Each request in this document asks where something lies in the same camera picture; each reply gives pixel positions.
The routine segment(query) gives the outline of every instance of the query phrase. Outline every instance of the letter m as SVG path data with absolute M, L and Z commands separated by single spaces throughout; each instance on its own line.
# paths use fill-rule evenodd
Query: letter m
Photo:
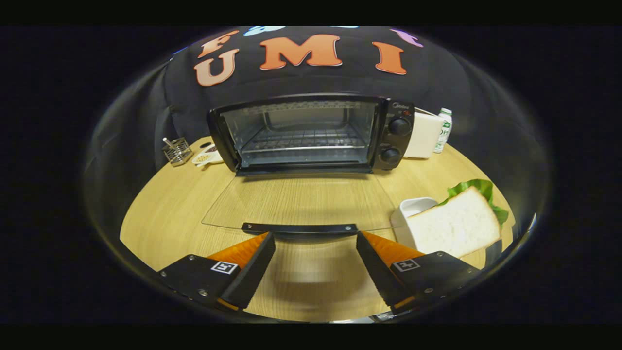
M 338 36 L 328 34 L 313 35 L 302 45 L 286 37 L 264 40 L 260 45 L 266 48 L 266 62 L 259 68 L 270 70 L 285 67 L 286 63 L 281 60 L 281 55 L 293 65 L 300 65 L 309 54 L 309 65 L 341 65 L 342 61 L 337 58 L 335 50 L 337 40 Z

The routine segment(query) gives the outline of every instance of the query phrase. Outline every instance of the white container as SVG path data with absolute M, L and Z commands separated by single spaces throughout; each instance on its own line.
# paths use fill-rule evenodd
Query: white container
M 399 208 L 391 214 L 391 225 L 393 226 L 393 233 L 395 233 L 397 242 L 405 245 L 406 247 L 416 249 L 415 238 L 411 233 L 414 229 L 409 227 L 406 218 L 419 214 L 420 212 L 430 209 L 437 204 L 437 201 L 429 197 L 406 199 L 403 201 L 399 205 Z
M 434 148 L 435 153 L 441 153 L 443 151 L 445 143 L 447 143 L 447 140 L 449 140 L 449 134 L 452 132 L 453 127 L 451 110 L 441 108 L 439 117 L 441 117 L 445 123 L 443 124 L 443 128 L 439 135 L 439 140 L 436 144 L 436 147 Z
M 404 152 L 405 158 L 430 158 L 439 141 L 443 119 L 428 111 L 415 108 L 411 141 Z

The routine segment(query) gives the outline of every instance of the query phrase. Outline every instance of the orange letter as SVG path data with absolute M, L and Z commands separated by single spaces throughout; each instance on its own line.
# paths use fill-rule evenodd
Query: orange letter
M 376 65 L 378 70 L 399 75 L 406 74 L 406 69 L 402 67 L 402 60 L 399 56 L 404 50 L 384 42 L 374 41 L 372 44 L 380 50 L 380 63 Z
M 235 54 L 238 52 L 239 49 L 233 49 L 218 56 L 219 59 L 223 60 L 223 71 L 216 76 L 210 73 L 210 63 L 214 61 L 214 59 L 208 59 L 197 64 L 195 70 L 197 71 L 198 83 L 204 87 L 210 87 L 229 79 L 235 70 Z
M 197 58 L 200 59 L 201 57 L 220 49 L 222 47 L 220 44 L 228 42 L 231 35 L 237 33 L 239 33 L 239 31 L 233 31 L 201 45 L 201 47 L 203 47 L 203 52 Z
M 338 36 L 327 34 L 313 35 L 302 45 L 297 45 L 286 37 L 264 40 L 259 45 L 266 48 L 266 63 L 259 68 L 270 70 L 285 67 L 286 63 L 281 61 L 281 55 L 291 64 L 300 65 L 309 53 L 311 53 L 311 58 L 307 60 L 309 65 L 341 65 L 342 62 L 335 52 L 337 40 Z

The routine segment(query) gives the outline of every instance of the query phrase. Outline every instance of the oven control panel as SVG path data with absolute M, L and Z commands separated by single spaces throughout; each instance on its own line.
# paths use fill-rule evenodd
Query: oven control panel
M 384 126 L 374 168 L 393 169 L 402 160 L 411 140 L 415 107 L 412 103 L 386 101 Z

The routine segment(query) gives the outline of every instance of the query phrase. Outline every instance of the sandwich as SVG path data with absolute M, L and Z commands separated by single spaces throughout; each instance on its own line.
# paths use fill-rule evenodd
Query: sandwich
M 444 202 L 406 218 L 416 250 L 462 258 L 501 239 L 508 212 L 492 204 L 492 182 L 471 180 L 448 191 Z

